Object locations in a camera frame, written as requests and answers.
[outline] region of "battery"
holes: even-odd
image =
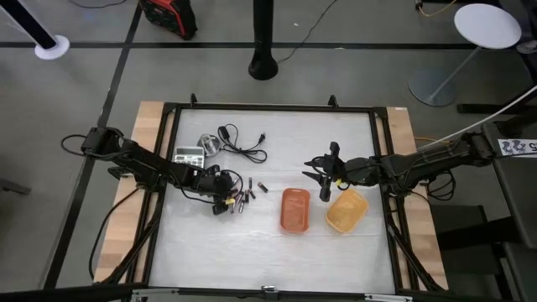
[[[265,193],[269,192],[269,189],[267,189],[267,187],[260,182],[258,182],[258,187],[261,188],[261,190],[263,190]]]

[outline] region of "gray floor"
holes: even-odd
[[[200,28],[194,41],[252,41],[251,1],[192,2]],[[134,0],[99,10],[77,8],[66,0],[26,3],[51,31],[74,42],[123,42],[136,7]],[[300,42],[328,3],[277,0],[274,40]],[[516,5],[510,6],[515,15],[524,16]],[[427,5],[430,11],[439,7]],[[415,12],[414,0],[340,0],[310,42],[465,43],[453,26],[455,11],[423,18]],[[519,21],[526,26],[524,19]],[[28,40],[0,15],[0,42]],[[134,42],[181,40],[142,17]],[[274,57],[285,57],[290,51],[275,49]],[[72,49],[64,58],[47,62],[38,60],[32,49],[0,48],[0,177],[33,189],[25,197],[0,192],[0,291],[41,285],[81,166],[81,159],[61,151],[59,141],[71,133],[86,133],[96,123],[120,52]],[[460,115],[455,106],[423,105],[409,94],[406,84],[422,68],[452,69],[469,50],[300,49],[271,81],[249,77],[252,53],[226,48],[132,49],[109,125],[130,134],[140,101],[187,102],[192,92],[200,102],[320,105],[334,94],[342,105],[408,107],[414,133],[433,138],[482,117]],[[531,80],[512,50],[484,50],[455,83],[459,103],[499,104]],[[59,286],[91,282],[87,258],[117,184],[107,167],[99,163],[94,169]],[[483,204],[489,219],[508,215],[491,168],[454,172],[458,187],[453,204]]]

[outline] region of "pole base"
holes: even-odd
[[[409,80],[410,93],[418,101],[433,107],[442,107],[455,101],[455,87],[448,82],[435,97],[431,97],[436,89],[447,79],[442,70],[422,70],[416,72]]]
[[[42,60],[56,60],[69,50],[69,40],[60,35],[55,36],[56,46],[51,49],[43,49],[41,46],[35,46],[35,55]]]
[[[261,54],[256,51],[248,67],[248,73],[259,81],[270,80],[278,74],[278,63],[272,55],[262,58]]]

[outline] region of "black clamp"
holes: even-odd
[[[328,99],[328,106],[331,106],[332,108],[338,108],[339,104],[337,103],[336,96],[331,95]]]
[[[265,300],[277,301],[279,299],[278,290],[274,286],[262,286],[261,290],[265,292]]]
[[[190,108],[194,108],[198,102],[198,98],[194,93],[190,94]]]

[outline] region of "label sticker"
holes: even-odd
[[[519,157],[537,158],[537,139],[499,139],[502,155],[528,154]]]

